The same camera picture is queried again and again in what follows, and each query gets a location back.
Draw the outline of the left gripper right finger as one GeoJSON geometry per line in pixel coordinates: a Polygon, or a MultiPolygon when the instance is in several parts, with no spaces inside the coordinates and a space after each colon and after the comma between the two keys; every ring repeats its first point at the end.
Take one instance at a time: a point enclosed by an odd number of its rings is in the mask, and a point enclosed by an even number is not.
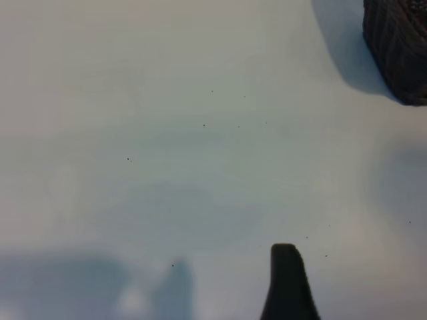
{"type": "Polygon", "coordinates": [[[285,248],[286,319],[321,319],[300,252],[295,245],[285,248]]]}

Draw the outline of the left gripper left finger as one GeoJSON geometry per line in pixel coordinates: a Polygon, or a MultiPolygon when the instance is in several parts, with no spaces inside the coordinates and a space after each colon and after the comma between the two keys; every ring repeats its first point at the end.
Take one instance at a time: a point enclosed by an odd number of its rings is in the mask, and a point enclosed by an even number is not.
{"type": "Polygon", "coordinates": [[[274,244],[270,251],[270,285],[260,319],[285,319],[287,307],[285,262],[288,244],[274,244]]]}

